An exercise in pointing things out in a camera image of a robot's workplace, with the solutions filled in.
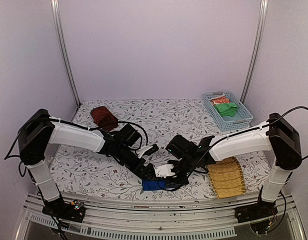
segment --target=red cloth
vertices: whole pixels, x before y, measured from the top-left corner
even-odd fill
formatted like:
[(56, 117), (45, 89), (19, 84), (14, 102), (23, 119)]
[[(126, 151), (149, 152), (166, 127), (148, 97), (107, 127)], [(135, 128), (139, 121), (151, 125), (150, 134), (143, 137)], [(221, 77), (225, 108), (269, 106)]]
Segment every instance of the red cloth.
[(212, 100), (210, 100), (210, 102), (212, 103), (212, 105), (218, 105), (218, 104), (228, 104), (230, 103), (229, 99), (226, 98), (225, 96), (221, 96), (219, 98), (214, 98)]
[(118, 119), (105, 106), (94, 108), (90, 115), (97, 126), (104, 130), (112, 131), (118, 126)]

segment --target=blue sponge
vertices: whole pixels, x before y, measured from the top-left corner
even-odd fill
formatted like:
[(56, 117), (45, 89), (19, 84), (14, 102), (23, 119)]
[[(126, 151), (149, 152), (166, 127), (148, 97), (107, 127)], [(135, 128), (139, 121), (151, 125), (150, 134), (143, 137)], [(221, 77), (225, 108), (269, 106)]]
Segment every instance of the blue sponge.
[(165, 188), (165, 180), (160, 179), (156, 181), (151, 181), (151, 180), (142, 180), (142, 186), (144, 191), (155, 191), (155, 190), (161, 190), (161, 188)]

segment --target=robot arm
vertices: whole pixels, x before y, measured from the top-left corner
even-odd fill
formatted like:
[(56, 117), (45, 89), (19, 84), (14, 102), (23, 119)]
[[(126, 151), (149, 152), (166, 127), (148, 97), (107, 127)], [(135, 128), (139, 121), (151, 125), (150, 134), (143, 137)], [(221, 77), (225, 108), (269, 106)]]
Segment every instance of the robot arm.
[[(129, 124), (114, 134), (100, 130), (89, 131), (61, 123), (60, 120), (49, 116), (47, 110), (40, 109), (18, 134), (20, 159), (42, 194), (45, 203), (43, 212), (56, 218), (82, 222), (85, 209), (82, 202), (64, 202), (47, 162), (44, 161), (44, 152), (48, 144), (70, 145), (112, 156), (141, 179), (157, 179), (154, 166), (150, 163), (145, 166), (145, 159), (137, 156), (129, 148), (140, 138), (140, 133)], [(157, 149), (157, 146), (152, 147), (146, 154), (150, 155)]]
[(172, 174), (177, 177), (167, 178), (167, 185), (176, 186), (186, 182), (187, 173), (195, 167), (203, 167), (223, 159), (256, 151), (275, 153), (275, 162), (267, 181), (260, 191), (256, 204), (236, 208), (238, 222), (247, 222), (272, 216), (277, 213), (276, 199), (293, 170), (302, 163), (299, 133), (278, 113), (270, 115), (268, 122), (263, 122), (251, 129), (224, 136), (209, 136), (198, 145), (182, 136), (175, 136), (166, 149), (180, 161), (169, 161), (174, 166)]

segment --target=wicker mat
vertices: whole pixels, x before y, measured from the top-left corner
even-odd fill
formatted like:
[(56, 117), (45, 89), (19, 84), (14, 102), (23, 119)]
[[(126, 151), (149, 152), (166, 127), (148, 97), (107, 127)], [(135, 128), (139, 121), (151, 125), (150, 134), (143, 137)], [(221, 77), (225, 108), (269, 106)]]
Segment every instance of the wicker mat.
[(246, 193), (243, 171), (235, 157), (208, 165), (208, 177), (217, 198), (229, 198)]

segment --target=dark red towel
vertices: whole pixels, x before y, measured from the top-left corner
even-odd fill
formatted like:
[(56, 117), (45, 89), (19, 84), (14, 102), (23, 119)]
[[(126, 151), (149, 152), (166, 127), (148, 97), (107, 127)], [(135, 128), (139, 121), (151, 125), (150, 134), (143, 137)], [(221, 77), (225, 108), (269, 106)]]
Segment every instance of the dark red towel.
[(118, 126), (118, 119), (105, 106), (99, 106), (90, 111), (94, 122), (104, 130), (112, 131)]

